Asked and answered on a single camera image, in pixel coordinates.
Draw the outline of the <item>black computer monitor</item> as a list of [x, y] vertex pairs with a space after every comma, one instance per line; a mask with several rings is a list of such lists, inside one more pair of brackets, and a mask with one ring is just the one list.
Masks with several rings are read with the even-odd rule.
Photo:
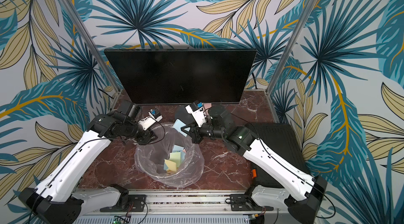
[[107, 60], [137, 104], [237, 103], [255, 49], [106, 49]]

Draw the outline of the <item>left aluminium frame post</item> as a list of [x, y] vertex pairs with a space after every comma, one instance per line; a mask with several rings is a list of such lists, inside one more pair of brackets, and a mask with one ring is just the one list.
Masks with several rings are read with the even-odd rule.
[[106, 65], [105, 61], [103, 60], [96, 44], [94, 43], [92, 37], [90, 36], [90, 33], [86, 29], [79, 13], [77, 12], [75, 6], [71, 2], [71, 0], [59, 0], [63, 8], [66, 10], [67, 14], [72, 20], [73, 25], [75, 25], [78, 33], [80, 34], [81, 38], [84, 40], [86, 43], [88, 49], [98, 62], [98, 65], [100, 69], [104, 72], [107, 80], [109, 81], [111, 87], [114, 89], [114, 91], [118, 94], [122, 92], [122, 89], [118, 86], [117, 81], [115, 78], [112, 76], [110, 73], [110, 70], [108, 69], [108, 66]]

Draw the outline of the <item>clear plastic trash bin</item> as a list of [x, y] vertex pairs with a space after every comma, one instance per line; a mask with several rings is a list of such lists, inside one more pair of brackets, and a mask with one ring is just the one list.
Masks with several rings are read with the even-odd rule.
[[138, 146], [134, 155], [136, 168], [153, 180], [170, 187], [188, 187], [201, 178], [205, 160], [200, 147], [173, 123], [153, 131], [162, 141]]

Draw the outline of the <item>aluminium frame post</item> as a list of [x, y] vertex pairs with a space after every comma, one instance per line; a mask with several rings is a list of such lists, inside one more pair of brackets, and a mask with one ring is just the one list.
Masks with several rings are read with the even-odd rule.
[[117, 81], [115, 78], [112, 76], [110, 73], [110, 70], [108, 69], [108, 66], [106, 65], [105, 61], [103, 60], [96, 44], [94, 43], [92, 37], [90, 36], [90, 33], [86, 29], [79, 13], [77, 12], [75, 6], [71, 2], [71, 0], [59, 0], [63, 8], [66, 10], [67, 14], [72, 20], [73, 25], [75, 25], [78, 33], [80, 34], [81, 38], [84, 40], [86, 43], [88, 49], [98, 62], [98, 65], [100, 69], [104, 72], [107, 80], [109, 81], [111, 87], [114, 89], [114, 91], [118, 94], [122, 92], [122, 89], [118, 86]]
[[272, 92], [275, 90], [277, 81], [282, 74], [283, 68], [285, 67], [285, 65], [287, 63], [287, 60], [292, 51], [292, 48], [293, 48], [294, 44], [296, 43], [296, 40], [297, 40], [300, 32], [303, 30], [312, 10], [314, 9], [316, 2], [317, 2], [317, 0], [308, 0], [307, 4], [303, 8], [301, 15], [300, 15], [299, 19], [297, 20], [296, 25], [293, 29], [293, 32], [288, 40], [288, 43], [283, 51], [283, 54], [282, 54], [280, 60], [278, 61], [277, 68], [275, 69], [275, 71], [271, 77], [271, 81], [267, 87], [266, 94], [268, 96], [270, 96], [272, 94]]

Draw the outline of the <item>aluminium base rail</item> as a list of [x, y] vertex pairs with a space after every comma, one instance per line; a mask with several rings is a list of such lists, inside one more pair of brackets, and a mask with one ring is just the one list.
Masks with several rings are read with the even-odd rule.
[[124, 210], [92, 210], [77, 224], [250, 224], [273, 216], [274, 224], [287, 210], [270, 204], [261, 207], [239, 190], [130, 190]]

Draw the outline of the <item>blue sticky note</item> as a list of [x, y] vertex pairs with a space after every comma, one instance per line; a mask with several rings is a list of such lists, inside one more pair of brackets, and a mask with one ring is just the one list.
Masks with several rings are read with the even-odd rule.
[[181, 120], [177, 119], [175, 123], [173, 124], [173, 128], [177, 130], [180, 134], [182, 134], [184, 137], [187, 137], [187, 134], [181, 130], [182, 127], [184, 127], [186, 124], [182, 122]]

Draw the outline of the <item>right aluminium frame post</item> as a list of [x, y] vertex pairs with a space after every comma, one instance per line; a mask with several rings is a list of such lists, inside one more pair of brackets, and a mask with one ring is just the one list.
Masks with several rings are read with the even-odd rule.
[[314, 9], [316, 2], [317, 2], [317, 0], [308, 0], [307, 4], [303, 8], [301, 15], [300, 15], [299, 19], [297, 20], [296, 25], [293, 29], [293, 32], [288, 40], [288, 43], [283, 51], [283, 54], [282, 54], [280, 60], [278, 61], [277, 68], [275, 69], [275, 71], [271, 77], [271, 81], [267, 87], [266, 94], [268, 96], [270, 96], [272, 94], [272, 92], [275, 90], [277, 81], [282, 74], [283, 68], [285, 67], [285, 65], [287, 63], [287, 60], [292, 51], [292, 48], [293, 48], [294, 44], [296, 43], [296, 40], [297, 40], [300, 32], [303, 30], [312, 10]]

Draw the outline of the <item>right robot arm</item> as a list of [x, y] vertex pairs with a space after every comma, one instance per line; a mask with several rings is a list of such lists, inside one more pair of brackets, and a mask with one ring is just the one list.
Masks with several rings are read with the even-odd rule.
[[233, 211], [276, 208], [287, 210], [301, 224], [313, 224], [326, 197], [327, 182], [290, 164], [264, 143], [255, 127], [238, 126], [233, 117], [222, 105], [205, 109], [200, 102], [180, 106], [175, 113], [175, 119], [183, 123], [180, 132], [190, 136], [194, 144], [204, 138], [221, 140], [228, 150], [252, 162], [282, 186], [257, 185], [244, 195], [231, 195]]

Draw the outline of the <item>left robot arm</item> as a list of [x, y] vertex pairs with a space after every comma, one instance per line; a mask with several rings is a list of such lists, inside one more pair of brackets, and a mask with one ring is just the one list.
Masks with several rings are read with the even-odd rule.
[[162, 120], [152, 109], [138, 120], [139, 105], [123, 101], [107, 114], [97, 115], [87, 126], [81, 139], [67, 157], [35, 188], [25, 188], [18, 196], [29, 211], [47, 224], [72, 224], [78, 217], [101, 209], [125, 211], [133, 204], [128, 190], [111, 185], [89, 193], [75, 192], [77, 184], [96, 157], [114, 140], [133, 139], [147, 145], [157, 139], [151, 126]]

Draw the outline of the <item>discarded sticky notes pile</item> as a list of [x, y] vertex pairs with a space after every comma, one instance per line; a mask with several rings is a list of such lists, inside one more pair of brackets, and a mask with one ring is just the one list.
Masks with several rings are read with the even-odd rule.
[[187, 151], [184, 147], [179, 145], [174, 145], [173, 150], [169, 153], [168, 159], [164, 160], [163, 169], [168, 174], [173, 174], [178, 172], [180, 165], [185, 160], [185, 155]]

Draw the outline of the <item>pink sticky note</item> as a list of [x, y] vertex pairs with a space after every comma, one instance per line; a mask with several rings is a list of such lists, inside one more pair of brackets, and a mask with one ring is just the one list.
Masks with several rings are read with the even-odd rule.
[[212, 103], [204, 103], [204, 110], [209, 110], [212, 107]]

